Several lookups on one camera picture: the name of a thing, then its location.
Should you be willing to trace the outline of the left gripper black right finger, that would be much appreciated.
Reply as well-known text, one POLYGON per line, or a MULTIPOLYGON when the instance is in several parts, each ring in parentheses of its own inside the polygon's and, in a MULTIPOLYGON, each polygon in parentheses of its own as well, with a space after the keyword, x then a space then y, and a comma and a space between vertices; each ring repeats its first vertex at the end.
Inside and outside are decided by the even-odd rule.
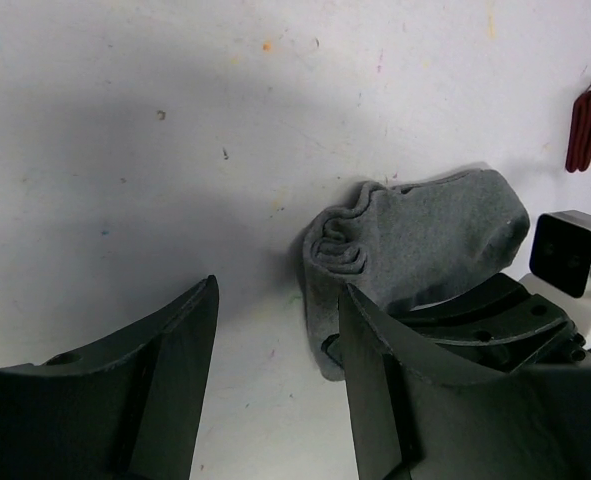
POLYGON ((352 286, 339 317, 361 478, 591 479, 591 367, 483 367, 352 286))

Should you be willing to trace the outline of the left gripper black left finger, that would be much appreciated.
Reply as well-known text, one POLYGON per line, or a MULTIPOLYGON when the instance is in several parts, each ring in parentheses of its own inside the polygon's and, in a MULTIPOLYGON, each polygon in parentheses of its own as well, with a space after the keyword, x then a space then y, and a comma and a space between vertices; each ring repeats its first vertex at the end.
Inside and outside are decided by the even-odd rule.
POLYGON ((41 365, 0 369, 0 479, 186 479, 217 328, 207 277, 41 365))

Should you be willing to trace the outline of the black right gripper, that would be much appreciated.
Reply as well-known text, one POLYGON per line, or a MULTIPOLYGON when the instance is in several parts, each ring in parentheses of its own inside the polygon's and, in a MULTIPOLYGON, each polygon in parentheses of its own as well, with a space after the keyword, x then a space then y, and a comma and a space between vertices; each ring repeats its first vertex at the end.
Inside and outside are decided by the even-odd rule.
POLYGON ((389 315, 360 292, 358 339, 414 375, 581 373, 585 340, 559 306, 497 274, 436 306, 389 315))

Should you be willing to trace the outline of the grey sock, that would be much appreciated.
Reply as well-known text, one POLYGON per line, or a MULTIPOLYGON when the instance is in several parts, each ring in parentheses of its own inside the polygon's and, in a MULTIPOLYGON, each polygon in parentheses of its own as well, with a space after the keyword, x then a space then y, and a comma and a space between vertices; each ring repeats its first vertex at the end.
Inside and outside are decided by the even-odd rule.
POLYGON ((322 376, 344 378, 343 285, 391 315, 441 303, 510 266, 529 228, 519 197, 490 169, 392 187, 367 181, 353 205, 323 210, 302 240, 306 325, 322 376))

